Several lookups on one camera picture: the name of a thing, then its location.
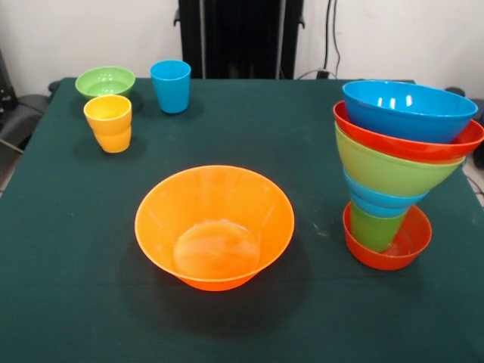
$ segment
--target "stacked bowls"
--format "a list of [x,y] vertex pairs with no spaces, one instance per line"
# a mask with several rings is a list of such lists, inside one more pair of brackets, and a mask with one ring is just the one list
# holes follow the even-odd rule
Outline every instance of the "stacked bowls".
[[415,204],[483,140],[477,106],[450,92],[402,82],[355,81],[334,108],[337,147],[351,202],[349,250],[365,265],[405,267],[430,242]]

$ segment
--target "white wall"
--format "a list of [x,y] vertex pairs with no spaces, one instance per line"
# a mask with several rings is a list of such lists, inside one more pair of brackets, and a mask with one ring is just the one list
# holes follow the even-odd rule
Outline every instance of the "white wall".
[[[324,0],[305,0],[296,76],[324,63],[326,6]],[[483,15],[483,0],[339,0],[339,76],[459,85],[484,98]],[[336,59],[331,49],[330,70]]]
[[0,48],[19,95],[100,65],[149,76],[182,57],[176,0],[0,0]]
[[[0,47],[17,93],[46,93],[50,81],[103,64],[148,76],[155,61],[182,56],[177,4],[0,0]],[[296,76],[323,64],[325,11],[325,0],[305,0]],[[459,85],[484,97],[483,14],[483,0],[339,0],[340,77]]]

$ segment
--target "yellow cup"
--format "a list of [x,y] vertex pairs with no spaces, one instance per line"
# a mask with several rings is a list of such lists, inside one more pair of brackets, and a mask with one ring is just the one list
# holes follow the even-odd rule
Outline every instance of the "yellow cup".
[[84,115],[99,145],[107,153],[120,153],[131,141],[132,108],[128,98],[104,95],[84,106]]

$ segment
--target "green bowl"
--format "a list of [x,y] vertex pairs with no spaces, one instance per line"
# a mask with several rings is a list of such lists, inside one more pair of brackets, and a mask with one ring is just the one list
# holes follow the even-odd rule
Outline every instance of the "green bowl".
[[76,89],[88,100],[102,95],[128,97],[136,77],[130,70],[108,66],[88,70],[76,80]]
[[406,214],[404,212],[391,218],[375,217],[362,211],[351,201],[351,234],[369,250],[382,252],[392,244]]
[[411,197],[443,182],[464,161],[427,164],[391,157],[352,140],[338,125],[336,141],[348,175],[366,188],[380,193]]

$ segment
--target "orange red bowl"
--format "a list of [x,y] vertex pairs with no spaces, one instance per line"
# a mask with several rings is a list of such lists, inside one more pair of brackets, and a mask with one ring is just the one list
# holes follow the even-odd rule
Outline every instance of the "orange red bowl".
[[432,226],[424,212],[413,205],[393,238],[390,247],[381,252],[374,252],[361,245],[351,233],[351,203],[343,212],[346,245],[351,254],[366,266],[378,270],[398,270],[409,265],[427,248],[432,238]]
[[366,147],[393,157],[421,163],[450,163],[472,152],[484,141],[484,128],[471,120],[463,132],[450,144],[433,144],[394,138],[363,129],[351,123],[344,101],[333,108],[334,118],[341,130]]

